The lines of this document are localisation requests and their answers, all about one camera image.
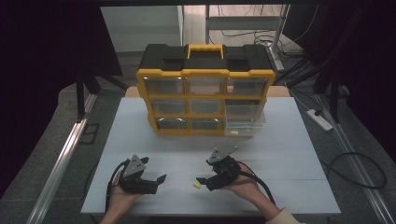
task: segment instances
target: power strip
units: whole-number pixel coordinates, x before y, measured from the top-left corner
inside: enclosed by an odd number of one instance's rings
[[[325,132],[329,131],[332,129],[332,125],[327,122],[326,119],[324,119],[321,115],[315,115],[315,110],[310,109],[306,111],[306,114],[308,115],[309,118],[311,118],[320,128],[322,128]]]

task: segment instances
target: sleeve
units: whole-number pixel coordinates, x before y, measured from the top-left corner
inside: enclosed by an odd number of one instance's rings
[[[302,223],[298,222],[293,217],[289,209],[284,208],[282,209],[282,211],[280,211],[280,213],[276,217],[268,221],[267,224],[302,224]]]

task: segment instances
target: transparent drawer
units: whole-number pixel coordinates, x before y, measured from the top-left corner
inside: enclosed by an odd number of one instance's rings
[[[252,136],[259,133],[265,124],[264,113],[261,112],[256,119],[224,119],[224,134],[228,136]]]
[[[148,94],[183,94],[181,77],[144,77]]]
[[[266,77],[229,77],[227,78],[227,94],[262,95]]]
[[[154,114],[185,114],[184,100],[151,100]]]
[[[257,118],[262,110],[258,100],[225,100],[225,114],[228,118]]]
[[[187,129],[187,120],[160,118],[157,119],[157,125],[158,129]]]
[[[193,130],[217,130],[220,126],[220,119],[190,119]]]
[[[221,100],[189,100],[190,112],[193,114],[219,114]]]
[[[222,77],[187,77],[188,93],[221,94],[224,78]]]

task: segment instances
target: white table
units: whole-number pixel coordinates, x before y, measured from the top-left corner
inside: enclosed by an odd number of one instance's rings
[[[144,101],[122,98],[81,213],[105,212],[111,174],[118,164],[137,154],[149,157],[142,178],[167,177],[156,195],[145,195],[134,204],[131,215],[258,216],[253,205],[229,191],[192,185],[195,177],[215,174],[205,162],[214,147],[237,145],[232,157],[253,169],[279,207],[287,206],[293,214],[339,214],[294,99],[268,98],[264,114],[266,124],[254,137],[158,135],[149,127]]]

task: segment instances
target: black and yellow storage organizer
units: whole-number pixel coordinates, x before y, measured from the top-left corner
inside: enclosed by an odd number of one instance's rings
[[[253,135],[275,73],[264,46],[148,45],[137,88],[156,133]]]

